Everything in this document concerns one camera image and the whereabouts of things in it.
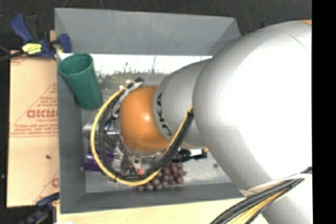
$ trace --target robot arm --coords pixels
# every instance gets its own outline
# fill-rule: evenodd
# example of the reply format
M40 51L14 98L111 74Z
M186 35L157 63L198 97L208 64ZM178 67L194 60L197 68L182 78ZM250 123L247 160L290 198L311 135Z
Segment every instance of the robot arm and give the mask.
M156 88L131 92L120 108L123 142L136 153L163 150L191 106L182 146L208 148L239 189L312 166L311 22L262 28ZM312 223L312 180L263 214L270 224Z

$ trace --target gray bin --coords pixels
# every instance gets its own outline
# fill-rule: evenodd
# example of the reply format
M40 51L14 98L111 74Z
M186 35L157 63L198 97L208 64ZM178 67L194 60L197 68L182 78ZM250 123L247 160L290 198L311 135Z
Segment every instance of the gray bin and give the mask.
M55 20L56 36L67 33L72 52L90 54L212 56L240 37L235 19L227 17L56 8ZM137 192L100 173L84 172L88 140L82 128L93 117L58 75L62 213L242 197L210 154L202 163L185 164L194 170L183 188Z

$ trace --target blue clamp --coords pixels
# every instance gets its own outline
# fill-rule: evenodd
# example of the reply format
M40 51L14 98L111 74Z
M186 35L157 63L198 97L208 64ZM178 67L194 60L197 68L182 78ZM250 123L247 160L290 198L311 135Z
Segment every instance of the blue clamp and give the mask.
M16 15L10 22L13 31L22 38L22 51L28 56L41 56L55 60L55 49L53 44L61 44L64 52L72 50L70 37L61 34L57 40L48 42L45 37L38 38L36 33L36 16L25 20L23 13Z
M21 220L18 224L42 223L45 219L49 217L50 214L52 214L54 207L51 203L58 199L59 199L59 193L54 193L38 201L36 203L36 206L39 208L39 210L30 214L28 217L25 218L25 220Z

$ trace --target purple object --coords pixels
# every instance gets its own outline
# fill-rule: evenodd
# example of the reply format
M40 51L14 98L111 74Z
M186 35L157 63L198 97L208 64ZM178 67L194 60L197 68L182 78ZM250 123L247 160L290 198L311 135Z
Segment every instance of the purple object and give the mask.
M106 155L110 163L112 163L114 159L114 155L111 151L106 150ZM94 172L101 172L101 168L97 164L96 160L94 159L93 153L91 150L86 154L84 160L84 171L94 171Z

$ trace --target green cup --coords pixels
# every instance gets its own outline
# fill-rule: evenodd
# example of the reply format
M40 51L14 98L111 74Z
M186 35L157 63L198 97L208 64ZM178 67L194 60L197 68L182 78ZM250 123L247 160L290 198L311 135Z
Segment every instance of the green cup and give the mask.
M83 109L93 110L100 107L103 97L89 54L73 54L62 60L58 71L74 93Z

